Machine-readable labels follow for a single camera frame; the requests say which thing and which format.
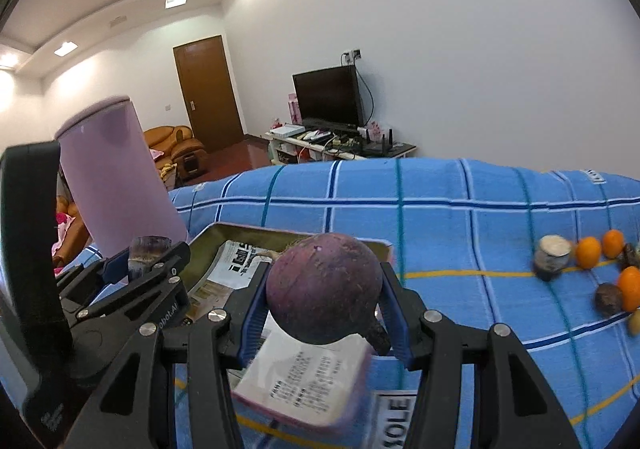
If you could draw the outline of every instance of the pink cylinder container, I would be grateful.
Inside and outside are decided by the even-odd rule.
[[[138,236],[187,239],[128,96],[83,109],[56,139],[71,194],[103,256],[126,249]]]

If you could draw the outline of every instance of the wooden floor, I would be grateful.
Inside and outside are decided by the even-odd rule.
[[[185,185],[222,180],[227,176],[266,165],[271,165],[267,145],[258,140],[248,139],[210,154],[207,158],[207,172],[188,180]]]

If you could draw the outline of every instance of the orange sofa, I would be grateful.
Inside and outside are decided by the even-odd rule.
[[[150,149],[164,153],[156,159],[156,169],[165,164],[177,164],[182,180],[196,177],[206,171],[207,152],[202,142],[193,138],[193,131],[185,125],[162,125],[145,131],[145,142]]]

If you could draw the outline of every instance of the blue plaid fabric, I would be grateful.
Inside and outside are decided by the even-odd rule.
[[[529,219],[536,241],[548,234],[571,241],[601,238],[612,227],[626,241],[637,242],[640,182],[602,177],[604,183],[595,183],[581,171],[541,174],[465,159],[379,159],[266,167],[180,188],[170,197],[191,237],[214,222],[259,226],[266,213],[269,228],[388,241],[394,246],[396,272],[404,272],[405,286],[429,308],[459,324],[487,329],[505,322],[512,327],[587,447],[584,396],[570,335],[548,285],[530,273]],[[568,270],[552,283],[586,376],[586,430],[594,448],[609,442],[640,397],[640,337],[627,334],[626,314],[604,320],[592,304],[597,285],[614,283],[618,274],[618,267],[603,259],[589,272]],[[400,377],[398,366],[393,358],[375,357],[369,389],[417,389],[419,375],[404,372]],[[179,376],[184,368],[178,369]],[[470,440],[471,369],[463,371],[459,448]],[[247,447],[359,447],[369,399],[363,398],[348,434],[326,439],[239,404],[237,413]],[[185,403],[177,406],[180,447],[190,446]]]

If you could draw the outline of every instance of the power outlet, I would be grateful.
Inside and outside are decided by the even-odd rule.
[[[362,59],[360,48],[354,48],[353,50],[345,50],[342,54],[342,60],[347,64],[353,64],[357,59]]]

